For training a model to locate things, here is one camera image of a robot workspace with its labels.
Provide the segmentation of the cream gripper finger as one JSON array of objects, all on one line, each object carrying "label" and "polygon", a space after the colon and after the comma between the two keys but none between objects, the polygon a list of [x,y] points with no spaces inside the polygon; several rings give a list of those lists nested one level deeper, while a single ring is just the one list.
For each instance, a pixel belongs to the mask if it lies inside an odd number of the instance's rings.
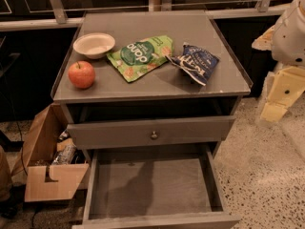
[{"label": "cream gripper finger", "polygon": [[269,122],[279,121],[304,92],[304,68],[290,66],[278,71],[274,75],[261,118]]}]

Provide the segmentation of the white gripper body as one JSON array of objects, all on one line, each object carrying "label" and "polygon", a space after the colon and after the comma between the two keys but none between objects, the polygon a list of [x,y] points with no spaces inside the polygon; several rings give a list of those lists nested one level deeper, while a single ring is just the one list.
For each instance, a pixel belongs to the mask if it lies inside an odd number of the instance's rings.
[{"label": "white gripper body", "polygon": [[305,65],[305,0],[293,0],[275,22],[272,57],[286,65]]}]

